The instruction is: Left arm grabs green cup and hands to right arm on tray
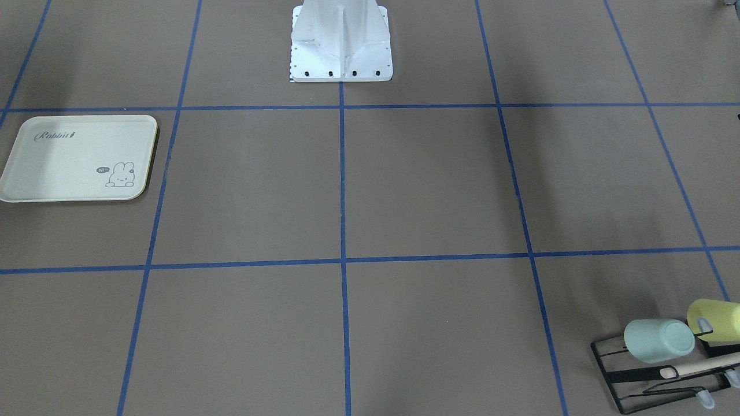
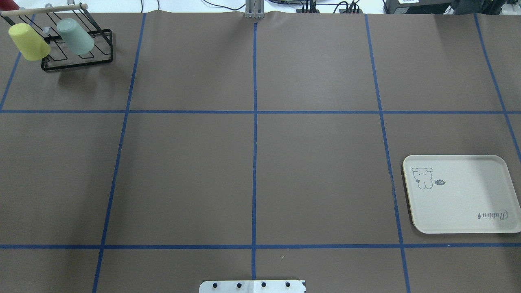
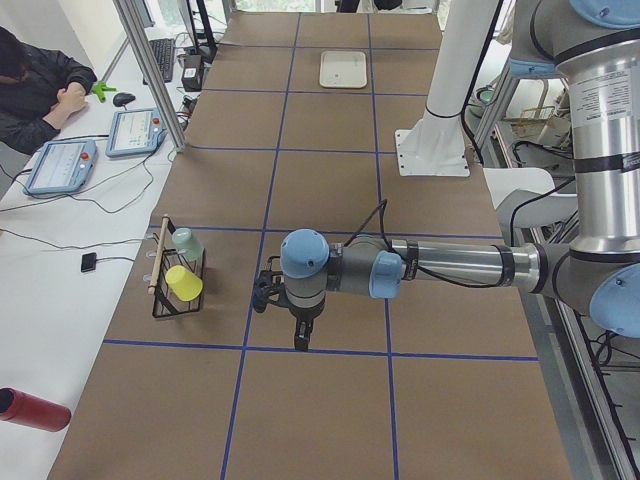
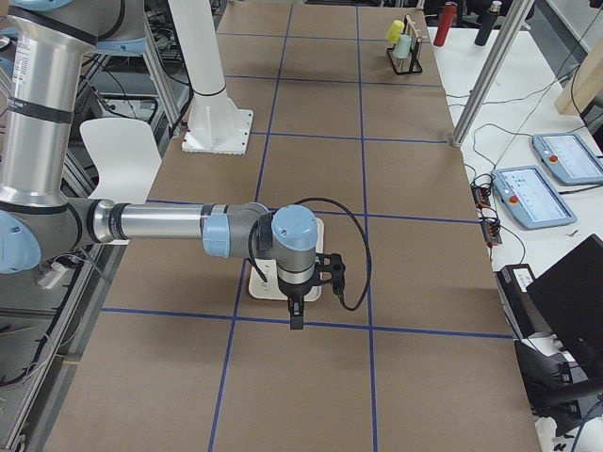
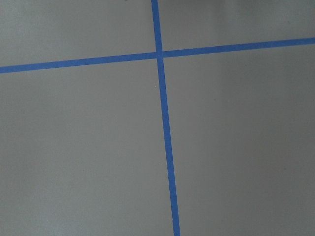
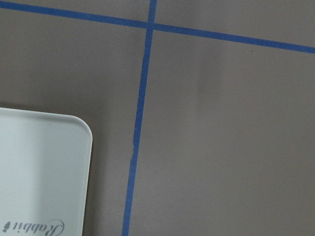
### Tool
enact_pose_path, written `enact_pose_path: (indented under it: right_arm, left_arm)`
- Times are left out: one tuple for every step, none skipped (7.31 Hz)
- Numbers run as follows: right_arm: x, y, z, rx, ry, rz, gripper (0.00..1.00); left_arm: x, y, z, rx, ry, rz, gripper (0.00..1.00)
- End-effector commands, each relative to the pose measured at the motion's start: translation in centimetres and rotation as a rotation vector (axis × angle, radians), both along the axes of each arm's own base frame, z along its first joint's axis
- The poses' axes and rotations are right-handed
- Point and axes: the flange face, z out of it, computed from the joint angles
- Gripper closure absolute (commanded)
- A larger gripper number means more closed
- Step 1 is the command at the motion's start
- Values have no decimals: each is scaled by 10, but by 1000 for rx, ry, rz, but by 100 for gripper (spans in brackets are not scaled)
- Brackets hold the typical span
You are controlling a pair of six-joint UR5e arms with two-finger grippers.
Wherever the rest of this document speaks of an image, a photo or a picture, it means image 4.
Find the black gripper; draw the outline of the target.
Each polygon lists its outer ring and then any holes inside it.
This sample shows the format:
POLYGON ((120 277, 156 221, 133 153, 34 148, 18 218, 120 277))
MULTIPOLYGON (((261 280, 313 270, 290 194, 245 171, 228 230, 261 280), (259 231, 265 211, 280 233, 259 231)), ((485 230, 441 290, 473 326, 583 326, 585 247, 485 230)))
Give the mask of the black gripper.
POLYGON ((284 284, 289 311, 289 327, 293 331, 302 330, 304 326, 304 298, 311 291, 310 283, 284 284))

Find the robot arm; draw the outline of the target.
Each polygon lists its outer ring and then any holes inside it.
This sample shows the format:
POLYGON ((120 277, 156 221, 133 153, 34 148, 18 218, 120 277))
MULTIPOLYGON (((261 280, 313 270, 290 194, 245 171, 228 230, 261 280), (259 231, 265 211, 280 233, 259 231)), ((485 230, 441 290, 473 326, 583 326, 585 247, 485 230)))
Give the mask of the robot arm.
MULTIPOLYGON (((183 151, 244 154, 253 112, 230 99, 208 1, 169 1, 190 76, 192 104, 183 151)), ((18 30, 8 96, 8 131, 1 161, 1 273, 91 243, 135 238, 194 238, 220 258, 273 260, 287 299, 291 330, 303 329, 304 298, 323 283, 317 255, 318 222, 301 205, 271 214, 264 205, 132 204, 143 197, 68 199, 61 179, 74 119, 84 55, 142 55, 149 39, 144 1, 10 1, 18 30)), ((150 177, 135 157, 150 157, 150 126, 138 120, 85 121, 81 136, 94 164, 114 165, 132 186, 150 177)))

